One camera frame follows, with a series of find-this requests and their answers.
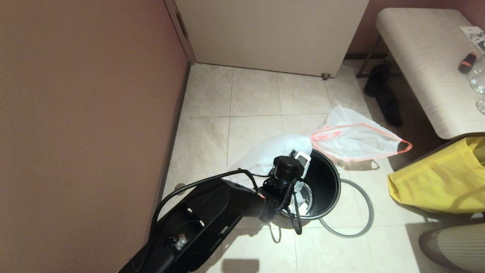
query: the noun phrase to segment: door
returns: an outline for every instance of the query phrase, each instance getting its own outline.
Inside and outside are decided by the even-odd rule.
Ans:
[[[337,73],[369,0],[176,0],[197,62]]]

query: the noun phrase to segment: yellow fabric bag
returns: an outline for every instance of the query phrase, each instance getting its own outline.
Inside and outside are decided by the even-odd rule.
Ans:
[[[466,137],[388,175],[399,203],[427,211],[485,211],[485,137]]]

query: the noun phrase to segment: black slipper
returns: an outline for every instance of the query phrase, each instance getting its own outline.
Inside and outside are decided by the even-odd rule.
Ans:
[[[391,69],[386,65],[377,65],[372,68],[367,83],[364,87],[364,93],[369,97],[375,97],[381,88],[386,84],[391,76]]]
[[[386,122],[392,126],[401,126],[403,121],[399,115],[399,103],[392,89],[389,87],[379,89],[375,99]]]

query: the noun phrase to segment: gray hose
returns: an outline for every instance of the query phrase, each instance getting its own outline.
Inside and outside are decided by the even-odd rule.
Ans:
[[[344,237],[344,238],[356,238],[356,237],[360,237],[364,234],[366,234],[372,227],[372,224],[374,223],[374,206],[372,205],[372,201],[371,199],[369,198],[369,196],[367,195],[367,193],[364,191],[364,189],[357,185],[356,183],[350,181],[350,180],[347,180],[347,179],[341,179],[342,182],[346,183],[346,184],[349,184],[351,186],[353,186],[354,188],[356,188],[358,191],[360,191],[360,193],[362,194],[362,196],[364,196],[364,199],[365,201],[367,202],[367,207],[369,208],[369,220],[367,220],[367,224],[365,225],[365,227],[358,233],[356,234],[342,234],[342,233],[339,233],[335,230],[333,230],[332,228],[330,228],[327,223],[325,223],[325,221],[323,220],[323,218],[320,218],[320,223],[322,223],[322,225],[328,230],[330,231],[330,233],[334,234],[334,235],[337,235],[339,237]]]

